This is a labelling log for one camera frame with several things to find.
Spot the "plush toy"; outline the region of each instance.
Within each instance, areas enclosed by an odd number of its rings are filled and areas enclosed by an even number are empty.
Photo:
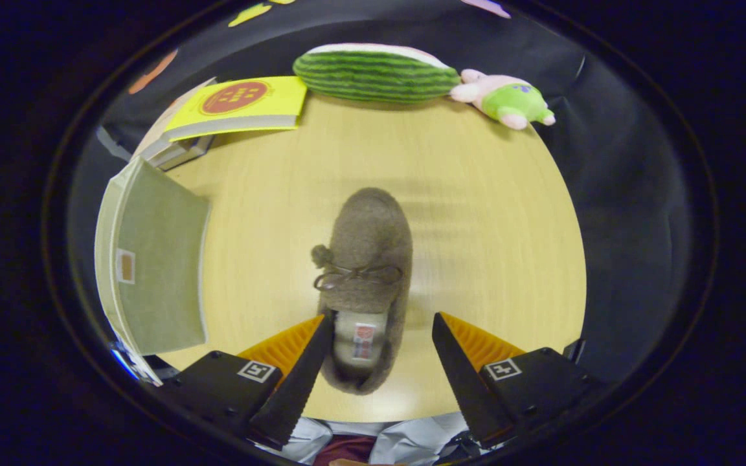
[[[451,89],[451,98],[473,104],[512,129],[526,129],[529,121],[547,126],[555,121],[554,112],[533,85],[503,74],[463,70],[462,84]]]
[[[400,45],[321,45],[299,56],[293,71],[319,94],[400,104],[442,97],[460,83],[454,68]]]

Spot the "brown felt slipper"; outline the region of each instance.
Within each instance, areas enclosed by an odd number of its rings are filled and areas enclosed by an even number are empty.
[[[313,248],[313,262],[324,269],[315,282],[319,313],[335,322],[322,374],[335,388],[367,395],[385,382],[402,342],[412,255],[405,214],[378,188],[351,195],[335,219],[330,248]]]

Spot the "book cover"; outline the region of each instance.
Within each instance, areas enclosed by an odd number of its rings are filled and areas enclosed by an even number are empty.
[[[200,89],[166,127],[169,141],[258,129],[295,129],[307,87],[298,76],[219,83]]]

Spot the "slipper pom-pom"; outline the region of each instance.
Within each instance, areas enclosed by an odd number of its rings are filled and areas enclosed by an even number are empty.
[[[328,262],[332,262],[332,251],[325,245],[318,245],[310,253],[313,256],[313,262],[316,268],[322,269]]]

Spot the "slipper insole label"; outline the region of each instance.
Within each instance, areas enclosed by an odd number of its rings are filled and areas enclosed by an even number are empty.
[[[353,359],[369,361],[373,354],[373,335],[376,326],[370,324],[356,324],[353,333]]]

